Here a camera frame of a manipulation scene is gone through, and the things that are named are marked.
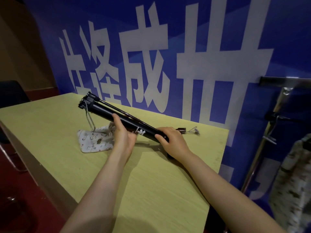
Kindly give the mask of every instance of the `black chair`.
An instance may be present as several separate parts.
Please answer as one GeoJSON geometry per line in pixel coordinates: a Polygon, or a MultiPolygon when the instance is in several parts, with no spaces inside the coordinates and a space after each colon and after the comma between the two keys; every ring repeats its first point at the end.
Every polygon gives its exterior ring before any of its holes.
{"type": "MultiPolygon", "coordinates": [[[[22,89],[21,85],[15,80],[0,82],[0,98],[1,98],[0,108],[18,105],[30,101],[26,93],[22,89]]],[[[8,161],[17,171],[19,172],[27,171],[19,169],[14,164],[10,156],[6,153],[5,149],[2,147],[2,144],[9,144],[9,143],[10,143],[9,139],[6,137],[2,129],[0,129],[0,150],[4,153],[8,161]]]]}

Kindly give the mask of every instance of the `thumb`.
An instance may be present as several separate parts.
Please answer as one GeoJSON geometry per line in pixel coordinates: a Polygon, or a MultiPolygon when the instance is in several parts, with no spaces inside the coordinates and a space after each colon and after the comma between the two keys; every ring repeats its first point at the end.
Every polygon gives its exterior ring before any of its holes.
{"type": "Polygon", "coordinates": [[[162,146],[166,146],[169,143],[159,134],[155,134],[155,138],[161,143],[162,146]]]}
{"type": "Polygon", "coordinates": [[[120,117],[117,114],[112,114],[112,117],[114,118],[114,123],[117,127],[117,129],[121,130],[121,129],[125,129],[125,127],[123,126],[120,117]]]}

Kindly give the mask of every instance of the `left hand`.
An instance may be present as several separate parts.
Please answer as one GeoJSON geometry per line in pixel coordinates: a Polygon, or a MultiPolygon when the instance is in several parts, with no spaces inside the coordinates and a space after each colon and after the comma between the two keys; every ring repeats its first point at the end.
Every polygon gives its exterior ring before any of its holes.
{"type": "Polygon", "coordinates": [[[137,134],[127,131],[117,114],[113,114],[112,117],[117,128],[115,131],[115,145],[112,151],[125,156],[126,160],[128,160],[134,148],[137,134]]]}

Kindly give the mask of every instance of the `hand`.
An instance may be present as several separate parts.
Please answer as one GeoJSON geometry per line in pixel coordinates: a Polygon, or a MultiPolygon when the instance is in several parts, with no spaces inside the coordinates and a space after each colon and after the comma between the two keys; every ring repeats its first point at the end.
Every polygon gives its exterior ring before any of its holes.
{"type": "Polygon", "coordinates": [[[112,117],[117,128],[114,135],[115,145],[112,151],[124,155],[128,160],[134,148],[137,134],[127,131],[117,114],[113,114],[112,117]]]}
{"type": "Polygon", "coordinates": [[[183,135],[179,131],[172,127],[160,127],[158,129],[164,132],[169,138],[169,142],[167,142],[161,135],[155,135],[155,138],[157,138],[170,156],[177,161],[182,162],[184,157],[192,154],[183,135]]]}

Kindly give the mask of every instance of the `brown wall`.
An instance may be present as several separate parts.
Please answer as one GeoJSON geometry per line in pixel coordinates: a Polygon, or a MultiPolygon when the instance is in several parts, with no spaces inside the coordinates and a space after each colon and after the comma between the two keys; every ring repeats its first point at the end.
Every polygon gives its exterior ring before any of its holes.
{"type": "Polygon", "coordinates": [[[6,80],[24,90],[56,86],[35,20],[15,0],[0,0],[0,81],[6,80]]]}

